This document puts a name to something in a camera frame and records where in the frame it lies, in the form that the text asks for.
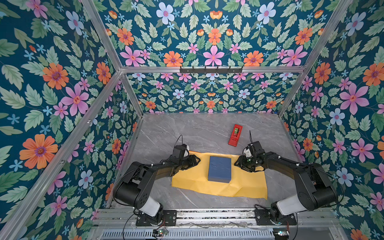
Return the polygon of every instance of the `orange flower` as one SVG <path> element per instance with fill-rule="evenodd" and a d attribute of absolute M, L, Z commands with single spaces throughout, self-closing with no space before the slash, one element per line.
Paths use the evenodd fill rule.
<path fill-rule="evenodd" d="M 331 74 L 331 69 L 329 68 L 331 65 L 329 63 L 322 63 L 317 67 L 316 72 L 314 74 L 315 82 L 322 85 L 324 82 L 328 81 L 329 74 Z"/>
<path fill-rule="evenodd" d="M 83 225 L 83 222 L 84 222 L 84 218 L 80 219 L 77 224 L 76 224 L 76 227 L 77 228 L 80 228 L 82 225 Z"/>
<path fill-rule="evenodd" d="M 132 45 L 133 42 L 135 41 L 131 31 L 127 31 L 126 28 L 118 29 L 118 37 L 120 42 L 124 43 L 127 46 Z"/>
<path fill-rule="evenodd" d="M 265 106 L 266 106 L 267 108 L 270 108 L 270 109 L 276 107 L 276 105 L 277 105 L 277 102 L 274 101 L 274 100 L 272 100 L 272 101 L 270 101 L 270 102 L 267 102 L 267 103 L 265 104 Z"/>
<path fill-rule="evenodd" d="M 225 34 L 227 36 L 232 36 L 233 35 L 233 30 L 228 28 L 227 31 L 225 32 Z"/>
<path fill-rule="evenodd" d="M 109 13 L 109 15 L 110 15 L 113 19 L 118 18 L 118 14 L 117 14 L 116 12 L 114 12 L 114 11 L 109 11 L 108 13 Z"/>
<path fill-rule="evenodd" d="M 264 61 L 264 58 L 262 58 L 264 55 L 262 53 L 259 53 L 259 51 L 254 51 L 252 53 L 248 53 L 247 57 L 244 59 L 244 66 L 246 67 L 255 67 L 260 66 L 260 63 Z"/>
<path fill-rule="evenodd" d="M 352 229 L 351 238 L 353 240 L 368 240 L 368 237 L 364 235 L 359 229 Z"/>
<path fill-rule="evenodd" d="M 113 183 L 111 183 L 106 191 L 107 195 L 105 195 L 105 201 L 108 201 L 109 195 L 111 194 L 113 189 Z"/>
<path fill-rule="evenodd" d="M 384 159 L 384 142 L 378 142 L 377 143 L 377 148 L 379 150 L 383 150 L 383 151 L 380 152 L 380 156 Z"/>
<path fill-rule="evenodd" d="M 145 103 L 145 106 L 146 106 L 147 108 L 149 108 L 149 109 L 155 109 L 155 108 L 156 108 L 156 104 L 155 104 L 154 102 L 152 102 L 152 101 L 147 101 L 147 102 Z"/>
<path fill-rule="evenodd" d="M 97 64 L 96 73 L 99 75 L 100 82 L 103 82 L 103 84 L 109 82 L 111 73 L 109 72 L 109 67 L 104 62 Z"/>
<path fill-rule="evenodd" d="M 369 66 L 369 69 L 365 70 L 365 77 L 362 78 L 363 82 L 367 82 L 368 86 L 372 84 L 377 86 L 380 84 L 380 81 L 384 81 L 384 63 L 379 63 L 376 65 L 372 64 Z"/>
<path fill-rule="evenodd" d="M 303 142 L 303 147 L 305 150 L 307 150 L 308 152 L 312 150 L 312 147 L 313 147 L 313 142 L 311 139 L 309 138 L 306 138 Z"/>
<path fill-rule="evenodd" d="M 167 67 L 181 67 L 183 59 L 180 57 L 179 53 L 170 51 L 164 55 L 164 63 L 167 64 Z"/>
<path fill-rule="evenodd" d="M 203 36 L 204 35 L 204 30 L 200 29 L 199 31 L 197 31 L 197 35 Z"/>
<path fill-rule="evenodd" d="M 47 166 L 47 162 L 51 162 L 55 156 L 53 153 L 57 152 L 57 144 L 54 138 L 48 136 L 45 139 L 44 134 L 36 134 L 35 140 L 28 138 L 24 143 L 23 147 L 27 148 L 20 151 L 20 160 L 27 160 L 24 163 L 29 169 L 32 169 L 37 164 L 37 169 L 42 169 Z"/>
<path fill-rule="evenodd" d="M 116 138 L 115 141 L 113 141 L 113 144 L 112 144 L 112 152 L 114 154 L 118 154 L 119 151 L 120 151 L 120 147 L 121 147 L 121 141 L 120 141 L 120 139 Z"/>
<path fill-rule="evenodd" d="M 214 108 L 215 107 L 215 102 L 214 101 L 209 101 L 207 103 L 207 107 L 210 108 L 210 109 Z"/>
<path fill-rule="evenodd" d="M 304 28 L 302 31 L 300 31 L 295 40 L 297 45 L 303 45 L 304 43 L 308 42 L 310 40 L 310 37 L 312 37 L 312 28 Z"/>
<path fill-rule="evenodd" d="M 208 34 L 209 42 L 212 43 L 212 45 L 216 45 L 218 42 L 220 42 L 221 33 L 219 33 L 217 28 L 212 29 L 212 31 Z"/>
<path fill-rule="evenodd" d="M 222 16 L 223 16 L 223 12 L 222 11 L 211 11 L 209 13 L 209 15 L 211 16 L 212 19 L 220 19 Z"/>
<path fill-rule="evenodd" d="M 137 127 L 137 122 L 135 122 L 135 123 L 133 124 L 133 128 L 132 128 L 132 131 L 133 131 L 133 132 L 136 131 L 136 127 Z"/>
<path fill-rule="evenodd" d="M 321 15 L 323 15 L 323 10 L 319 10 L 317 11 L 315 14 L 314 14 L 314 18 L 318 19 L 319 17 L 321 17 Z"/>
<path fill-rule="evenodd" d="M 43 79 L 48 82 L 48 86 L 60 90 L 62 87 L 65 87 L 67 82 L 70 79 L 67 77 L 67 70 L 63 69 L 63 66 L 60 64 L 50 63 L 49 68 L 45 67 L 43 69 Z"/>

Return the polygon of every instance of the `pink flower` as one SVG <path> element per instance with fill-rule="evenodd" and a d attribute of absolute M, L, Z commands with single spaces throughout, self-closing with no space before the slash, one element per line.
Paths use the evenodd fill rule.
<path fill-rule="evenodd" d="M 217 46 L 216 45 L 213 45 L 211 47 L 211 53 L 209 52 L 204 52 L 203 53 L 204 57 L 208 58 L 204 65 L 209 65 L 212 63 L 212 66 L 215 65 L 221 65 L 221 60 L 219 58 L 222 58 L 224 56 L 224 53 L 223 52 L 217 52 Z"/>
<path fill-rule="evenodd" d="M 262 89 L 263 89 L 263 88 L 267 88 L 268 85 L 269 85 L 269 82 L 267 82 L 267 81 L 264 81 L 264 82 L 261 82 L 261 83 L 260 83 L 260 87 L 261 87 Z"/>
<path fill-rule="evenodd" d="M 334 146 L 335 148 L 333 149 L 335 152 L 339 152 L 339 154 L 342 154 L 343 153 L 343 150 L 345 151 L 346 148 L 343 146 L 344 145 L 344 141 L 341 141 L 339 142 L 339 140 L 336 139 L 336 143 L 333 143 L 332 146 Z"/>
<path fill-rule="evenodd" d="M 156 85 L 156 88 L 159 88 L 160 90 L 163 89 L 164 85 L 163 85 L 163 82 L 159 82 L 157 81 L 157 83 L 155 83 Z"/>
<path fill-rule="evenodd" d="M 191 89 L 193 90 L 196 90 L 196 89 L 200 89 L 200 86 L 201 84 L 198 84 L 197 83 L 197 80 L 195 81 L 195 83 L 191 83 Z"/>
<path fill-rule="evenodd" d="M 373 174 L 375 174 L 376 176 L 378 176 L 378 177 L 375 177 L 373 179 L 373 182 L 376 183 L 376 184 L 380 184 L 380 183 L 382 183 L 384 181 L 384 164 L 380 163 L 379 164 L 379 169 L 380 169 L 380 171 L 377 170 L 376 168 L 372 168 L 371 169 L 371 172 Z"/>
<path fill-rule="evenodd" d="M 109 118 L 111 118 L 113 116 L 113 109 L 109 106 L 109 108 L 106 108 L 107 109 L 107 116 Z"/>
<path fill-rule="evenodd" d="M 55 185 L 58 188 L 61 188 L 63 186 L 63 181 L 61 181 L 60 179 L 62 179 L 66 173 L 66 171 L 62 171 L 57 175 L 56 180 L 53 181 L 51 186 L 48 188 L 48 195 L 51 195 L 53 193 L 53 191 L 55 190 Z"/>
<path fill-rule="evenodd" d="M 351 143 L 351 146 L 354 149 L 357 149 L 357 150 L 352 151 L 352 155 L 353 156 L 359 155 L 359 160 L 361 162 L 365 162 L 365 157 L 367 157 L 369 159 L 374 159 L 373 154 L 368 152 L 369 150 L 373 149 L 373 144 L 368 143 L 367 145 L 364 145 L 365 142 L 362 138 L 359 139 L 358 143 L 359 143 L 359 145 L 357 145 L 357 143 L 355 143 L 355 142 Z"/>
<path fill-rule="evenodd" d="M 84 101 L 88 99 L 89 94 L 81 93 L 81 87 L 79 84 L 74 86 L 74 92 L 69 87 L 66 87 L 65 91 L 67 91 L 70 98 L 63 97 L 61 102 L 67 106 L 72 105 L 70 109 L 71 116 L 76 115 L 77 109 L 79 109 L 80 113 L 84 114 L 88 110 L 88 104 Z"/>
<path fill-rule="evenodd" d="M 320 115 L 319 113 L 319 108 L 317 108 L 316 106 L 313 107 L 313 109 L 311 109 L 311 116 L 314 116 L 314 117 L 317 117 L 318 115 Z"/>
<path fill-rule="evenodd" d="M 229 90 L 233 88 L 233 83 L 230 83 L 229 81 L 227 83 L 224 83 L 224 89 Z"/>
<path fill-rule="evenodd" d="M 179 75 L 179 81 L 184 81 L 184 82 L 188 82 L 188 79 L 191 79 L 192 76 L 189 75 L 189 73 L 178 73 L 177 75 Z"/>
<path fill-rule="evenodd" d="M 240 46 L 239 44 L 236 43 L 231 45 L 231 48 L 229 49 L 229 51 L 232 51 L 232 54 L 234 54 L 234 53 L 238 53 L 239 49 L 240 49 Z"/>
<path fill-rule="evenodd" d="M 83 149 L 83 151 L 87 151 L 87 155 L 88 155 L 89 152 L 93 152 L 94 146 L 95 146 L 95 144 L 93 144 L 92 141 L 85 142 L 85 148 Z"/>
<path fill-rule="evenodd" d="M 324 96 L 324 93 L 321 92 L 322 89 L 323 87 L 314 88 L 314 92 L 311 93 L 311 96 L 313 96 L 312 101 L 316 100 L 317 102 L 320 102 L 320 97 Z"/>
<path fill-rule="evenodd" d="M 189 53 L 196 53 L 196 51 L 199 50 L 197 48 L 197 44 L 193 45 L 193 43 L 191 43 L 191 45 L 188 47 L 188 49 L 189 49 Z"/>
<path fill-rule="evenodd" d="M 125 52 L 121 52 L 120 55 L 124 58 L 127 58 L 127 60 L 125 60 L 125 64 L 127 66 L 130 66 L 133 65 L 135 67 L 139 67 L 139 63 L 143 64 L 145 63 L 145 61 L 142 59 L 142 58 L 139 58 L 140 56 L 140 51 L 139 50 L 135 50 L 133 53 L 132 53 L 132 49 L 128 46 L 125 46 Z"/>
<path fill-rule="evenodd" d="M 305 153 L 305 149 L 300 149 L 300 144 L 297 144 L 296 145 L 296 150 L 297 150 L 297 153 L 299 154 L 299 157 L 300 157 L 300 160 L 302 162 L 305 162 L 305 157 L 303 156 L 303 154 Z"/>
<path fill-rule="evenodd" d="M 246 75 L 248 75 L 248 73 L 236 73 L 233 79 L 237 79 L 237 82 L 240 82 L 241 80 L 245 80 Z"/>
<path fill-rule="evenodd" d="M 63 119 L 64 115 L 68 115 L 68 112 L 66 111 L 68 109 L 68 106 L 63 106 L 62 102 L 59 102 L 59 106 L 55 105 L 53 108 L 56 110 L 55 116 L 60 115 L 60 118 Z"/>
<path fill-rule="evenodd" d="M 264 78 L 264 75 L 262 73 L 252 73 L 253 76 L 252 79 L 255 79 L 256 81 L 259 81 L 260 78 Z"/>
<path fill-rule="evenodd" d="M 26 2 L 25 5 L 33 10 L 33 13 L 37 18 L 41 15 L 43 18 L 48 19 L 45 14 L 45 12 L 48 11 L 48 8 L 43 4 L 40 5 L 40 0 L 29 0 L 29 2 Z"/>
<path fill-rule="evenodd" d="M 161 79 L 166 79 L 166 81 L 168 82 L 169 79 L 173 79 L 173 76 L 172 76 L 172 73 L 162 73 L 161 76 L 160 76 Z"/>
<path fill-rule="evenodd" d="M 358 111 L 358 106 L 356 104 L 361 107 L 365 107 L 369 104 L 366 98 L 361 98 L 361 96 L 367 93 L 368 86 L 361 87 L 356 92 L 356 84 L 351 83 L 348 90 L 349 94 L 346 92 L 340 93 L 340 98 L 346 100 L 341 104 L 340 109 L 347 109 L 351 105 L 349 111 L 352 115 L 355 115 Z"/>
<path fill-rule="evenodd" d="M 305 57 L 308 53 L 307 52 L 301 52 L 303 50 L 303 46 L 299 46 L 296 51 L 293 51 L 292 49 L 288 50 L 288 57 L 284 58 L 281 62 L 282 63 L 288 63 L 287 66 L 292 66 L 295 64 L 296 66 L 300 65 L 301 60 L 300 58 Z"/>
<path fill-rule="evenodd" d="M 312 77 L 310 78 L 308 76 L 305 77 L 305 80 L 303 82 L 303 90 L 305 89 L 306 92 L 308 92 L 309 88 L 313 86 L 311 81 L 312 81 Z"/>
<path fill-rule="evenodd" d="M 151 53 L 148 53 L 147 50 L 140 50 L 140 57 L 144 57 L 144 60 L 151 59 Z"/>
<path fill-rule="evenodd" d="M 55 213 L 57 213 L 58 216 L 61 215 L 61 210 L 67 208 L 65 201 L 67 201 L 67 197 L 63 197 L 63 199 L 61 199 L 61 196 L 58 196 L 56 202 L 50 204 L 52 209 L 51 217 L 55 215 Z"/>
<path fill-rule="evenodd" d="M 284 57 L 287 56 L 288 50 L 284 50 L 284 48 L 281 50 L 281 52 L 277 53 L 277 58 L 283 59 Z"/>
<path fill-rule="evenodd" d="M 77 146 L 73 149 L 72 154 L 71 154 L 70 157 L 67 159 L 67 162 L 71 162 L 71 161 L 72 161 L 72 156 L 73 156 L 73 157 L 78 157 L 78 156 L 79 156 L 79 153 L 76 152 L 76 150 L 79 149 L 79 147 L 80 147 L 80 144 L 77 144 Z"/>
<path fill-rule="evenodd" d="M 348 90 L 348 85 L 350 85 L 352 82 L 349 81 L 349 77 L 347 77 L 346 79 L 342 78 L 341 79 L 341 83 L 339 84 L 339 87 L 341 87 L 341 91 L 343 91 L 344 89 L 345 90 Z"/>
<path fill-rule="evenodd" d="M 79 82 L 79 85 L 81 86 L 81 90 L 85 89 L 86 91 L 88 91 L 88 88 L 91 86 L 88 83 L 88 79 L 81 78 L 80 80 L 81 81 Z"/>
<path fill-rule="evenodd" d="M 383 210 L 383 207 L 384 207 L 384 201 L 382 199 L 382 195 L 380 192 L 377 192 L 376 195 L 373 194 L 373 193 L 370 193 L 371 195 L 371 198 L 373 198 L 370 203 L 372 203 L 373 205 L 376 205 L 377 207 L 377 210 L 381 211 Z"/>

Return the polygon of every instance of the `aluminum frame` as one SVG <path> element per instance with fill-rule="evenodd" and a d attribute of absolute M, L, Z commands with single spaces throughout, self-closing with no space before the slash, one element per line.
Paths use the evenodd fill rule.
<path fill-rule="evenodd" d="M 327 44 L 332 33 L 336 29 L 337 25 L 341 21 L 341 18 L 344 16 L 349 5 L 351 5 L 352 2 L 353 2 L 353 0 L 340 0 L 339 3 L 337 4 L 335 11 L 333 11 L 331 17 L 328 20 L 327 25 L 324 27 L 324 31 L 321 34 L 316 46 L 313 48 L 310 55 L 308 56 L 308 59 L 305 62 L 304 72 L 297 77 L 294 85 L 292 86 L 287 97 L 285 98 L 284 103 L 278 112 L 279 117 L 283 118 L 284 112 L 288 108 L 289 104 L 291 104 L 294 96 L 296 95 L 297 91 L 300 89 L 301 84 L 303 83 L 303 81 L 307 77 L 312 66 L 315 64 L 321 51 L 323 50 L 323 48 Z"/>
<path fill-rule="evenodd" d="M 106 99 L 109 97 L 110 92 L 120 80 L 121 75 L 121 72 L 115 73 L 107 85 L 105 85 L 99 96 L 97 96 L 96 100 L 56 153 L 55 157 L 45 168 L 33 187 L 28 191 L 27 195 L 19 204 L 19 207 L 1 229 L 0 239 L 13 240 L 17 238 L 21 228 L 23 228 L 25 222 L 28 221 L 29 217 L 37 208 L 37 205 L 39 204 L 38 199 L 41 199 L 47 193 L 49 186 L 56 179 L 57 175 L 63 168 L 64 163 L 72 154 L 76 144 L 81 141 L 81 138 L 84 136 L 89 127 L 89 123 L 96 117 Z"/>

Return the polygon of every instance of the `floral wallpaper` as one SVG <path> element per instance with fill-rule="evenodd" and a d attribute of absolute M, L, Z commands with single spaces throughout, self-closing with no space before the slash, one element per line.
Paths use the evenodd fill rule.
<path fill-rule="evenodd" d="M 337 179 L 334 211 L 350 238 L 382 239 L 384 6 L 353 4 L 283 118 L 301 159 Z"/>
<path fill-rule="evenodd" d="M 303 65 L 337 3 L 95 1 L 123 64 L 173 67 Z"/>
<path fill-rule="evenodd" d="M 0 26 L 2 228 L 114 69 L 79 1 L 2 1 Z M 119 83 L 18 239 L 86 239 L 136 118 Z"/>

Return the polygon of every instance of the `wall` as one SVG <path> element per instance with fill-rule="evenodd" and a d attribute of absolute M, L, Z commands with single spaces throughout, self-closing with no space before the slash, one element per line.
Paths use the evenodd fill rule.
<path fill-rule="evenodd" d="M 0 39 L 2 228 L 114 70 L 79 1 L 3 1 L 0 19 L 0 38 L 6 37 Z M 105 78 L 100 76 L 103 70 Z M 72 104 L 72 91 L 82 92 L 78 108 Z M 123 101 L 127 104 L 127 113 L 120 109 Z M 114 114 L 111 118 L 105 110 L 109 107 Z M 132 136 L 135 119 L 136 114 L 120 84 L 87 130 L 77 153 L 73 152 L 71 161 L 65 164 L 54 188 L 40 200 L 39 207 L 20 232 L 21 239 L 55 239 L 59 234 L 62 238 L 79 240 L 76 238 L 79 235 L 85 239 L 90 219 L 95 215 L 92 213 L 105 203 L 124 144 Z M 112 149 L 111 139 L 117 138 L 122 152 Z M 90 142 L 95 144 L 89 154 L 83 150 L 86 141 L 88 146 Z M 88 171 L 93 181 L 89 180 L 91 185 L 84 189 L 79 181 Z M 61 205 L 61 214 L 60 211 L 53 214 L 59 197 L 63 201 L 67 198 L 66 206 Z"/>
<path fill-rule="evenodd" d="M 344 189 L 335 212 L 351 239 L 380 239 L 384 6 L 352 6 L 326 45 L 329 56 L 318 58 L 283 118 L 302 158 L 322 164 Z"/>

